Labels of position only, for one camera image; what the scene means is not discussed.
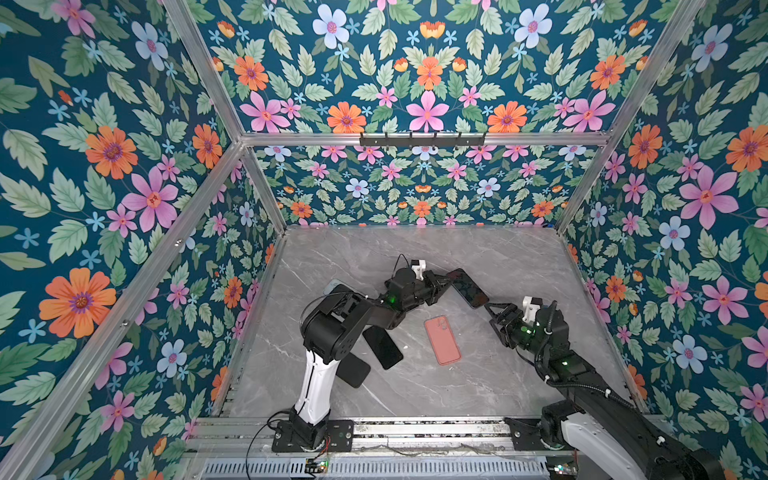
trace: smartphone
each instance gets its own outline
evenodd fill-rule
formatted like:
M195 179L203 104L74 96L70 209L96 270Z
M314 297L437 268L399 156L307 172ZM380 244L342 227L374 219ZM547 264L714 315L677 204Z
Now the smartphone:
M462 353L458 350L456 338L453 336L453 330L451 330L447 318L438 316L437 318L429 319L424 322L424 327L427 329L432 349L435 350L437 363L448 365L462 359Z
M397 348L392 337L382 327L371 326L362 333L362 336L366 338L366 342L368 342L376 358L379 359L384 370L391 369L402 360L400 349Z
M488 295L485 295L485 292L480 290L477 283L463 269L457 268L452 272L448 272L445 276L453 280L453 286L464 297L464 300L469 303L470 307L480 308L488 303Z

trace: black smartphone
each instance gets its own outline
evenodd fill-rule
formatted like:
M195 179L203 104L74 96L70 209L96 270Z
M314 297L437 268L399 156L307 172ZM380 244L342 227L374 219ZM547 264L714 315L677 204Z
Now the black smartphone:
M469 303L472 308L480 308L488 303L488 295L480 290L475 281L467 275L464 269L457 268L452 272L448 272L445 276L453 280L453 286L464 297L464 300Z
M402 352L382 327L371 326L362 333L362 336L366 338L366 342L368 342L376 358L379 359L384 370L391 369L402 360Z

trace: orange small flower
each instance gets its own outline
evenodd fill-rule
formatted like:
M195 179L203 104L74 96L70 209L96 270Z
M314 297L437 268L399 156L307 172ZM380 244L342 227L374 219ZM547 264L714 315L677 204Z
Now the orange small flower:
M611 55L606 58L605 61L598 63L598 66L594 68L594 72L589 77L592 80L592 88L599 88L605 90L617 81L619 81L619 75L624 73L627 66L624 64L624 56Z
M243 282L239 278L233 276L230 281L227 282L227 288L224 289L224 303L229 308L234 308L237 303L240 302L240 295L243 294Z
M435 85L440 84L442 67L438 64L437 58L427 57L416 69L416 74L419 76L416 79L419 85L423 86L425 90L432 90Z
M608 294L608 298L612 301L619 303L625 297L627 292L627 286L624 285L624 279L621 279L615 275L608 279L605 287L605 293Z
M94 332L94 323L101 325L109 313L105 305L112 305L114 288L107 288L109 279L102 272L91 277L87 268L73 268L69 281L57 276L46 287L45 292L55 297L40 302L40 319L54 320L48 330L56 336L65 337L74 328L74 337L82 338Z
M312 208L304 202L293 202L290 209L298 218L309 218L312 216Z
M197 159L207 168L213 168L223 153L219 145L219 134L211 130L209 124L197 125L194 133L192 146L197 149Z
M328 110L328 126L333 128L334 134L361 134L366 125L366 118L361 113L357 105L350 107L347 102L341 101L338 107L333 105Z
M406 71L408 70L408 61L404 58L400 58L398 61L395 62L395 70L397 71Z
M266 257L265 257L265 259L264 259L264 263L266 263L267 265L269 265L269 264L270 264L270 261L272 260L272 255L274 255L274 254L275 254L275 244L274 244L274 243L271 243L271 244L270 244L270 245L269 245L269 246L266 248Z
M629 146L629 155L632 156L630 164L633 167L643 169L652 164L659 157L656 149L661 148L662 138L659 137L661 129L654 125L646 125L632 137L632 145Z
M227 377L227 371L229 369L226 366L221 367L221 370L216 374L216 378L214 378L214 389L210 391L210 401L216 402L216 399L219 396L219 391L221 390L221 385L224 383L224 379Z
M418 215L421 218L424 218L427 215L429 215L430 209L431 207L429 206L428 203L426 203L425 201L421 201L421 202L418 202L415 207L413 207L413 213Z
M758 125L757 130L748 127L739 133L738 138L734 138L728 144L730 153L725 156L729 165L737 172L745 168L749 172L754 172L762 166L764 161L768 161L768 125Z
M535 204L532 213L534 217L546 217L547 215L551 214L553 210L554 204L549 200L545 200Z
M168 437L163 437L162 439L157 440L157 443L154 444L154 448L152 448L152 453L154 453L154 456L158 457L163 455L166 445L168 445Z
M467 61L464 58L456 57L453 59L453 63L451 63L451 68L456 72L464 71L467 69Z
M647 20L638 20L637 22L633 23L632 26L629 27L629 36L637 37L639 34L643 33L643 30L645 30L645 25L648 25Z
M528 117L524 117L528 112L525 106L518 106L518 102L510 101L507 106L499 105L494 109L493 115L488 117L488 131L492 134L517 133L520 127L525 125Z
M637 373L637 369L634 367L634 365L628 366L627 369L629 370L630 376L634 380L637 391L640 392L640 396L643 397L643 400L645 400L648 397L648 392L645 389L645 379L640 373Z
M90 147L85 151L85 156L89 162L96 164L98 173L120 180L134 170L132 165L139 163L139 157L134 153L136 145L117 127L112 130L104 125L98 128L98 133L98 136L90 134L85 139Z

